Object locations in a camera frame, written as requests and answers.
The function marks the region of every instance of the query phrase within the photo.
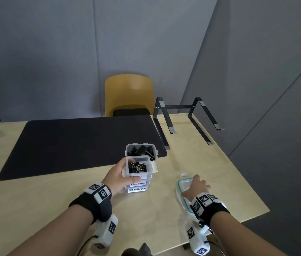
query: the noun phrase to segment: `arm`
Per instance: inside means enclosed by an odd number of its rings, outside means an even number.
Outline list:
[[[206,181],[200,181],[200,176],[195,175],[190,188],[184,191],[182,196],[192,201],[200,193],[209,193],[210,188]],[[228,256],[285,256],[283,252],[251,232],[229,213],[217,212],[211,220],[205,220],[206,215],[204,211],[203,220],[205,223],[210,221],[210,227]]]
[[[124,186],[137,183],[140,177],[123,177],[126,159],[109,170],[102,183],[114,196]],[[16,247],[8,256],[73,256],[93,222],[92,213],[80,205],[66,209],[56,219]]]

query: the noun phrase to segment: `person's left hand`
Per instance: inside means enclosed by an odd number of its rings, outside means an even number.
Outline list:
[[[122,158],[113,168],[109,170],[102,180],[102,183],[111,190],[112,196],[118,193],[123,187],[141,181],[141,177],[123,177],[122,170],[126,165],[126,158]]]

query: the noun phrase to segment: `desk mat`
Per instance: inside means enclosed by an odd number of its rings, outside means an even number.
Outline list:
[[[127,144],[145,142],[167,155],[149,115],[29,121],[0,181],[116,164]]]

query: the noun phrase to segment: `hand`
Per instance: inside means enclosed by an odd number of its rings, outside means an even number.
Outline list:
[[[184,191],[181,196],[187,198],[190,202],[200,193],[209,193],[211,189],[210,185],[206,184],[206,181],[201,181],[198,174],[193,176],[191,186],[188,190]]]
[[[112,196],[118,193],[124,186],[141,181],[141,177],[123,177],[122,170],[126,165],[126,158],[122,158],[113,168],[109,170],[102,183],[111,190]]]

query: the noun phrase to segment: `forearm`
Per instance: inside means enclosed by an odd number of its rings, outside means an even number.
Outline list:
[[[89,210],[73,205],[8,256],[73,256],[92,221],[93,215]]]
[[[214,214],[210,225],[228,256],[285,256],[226,212]]]

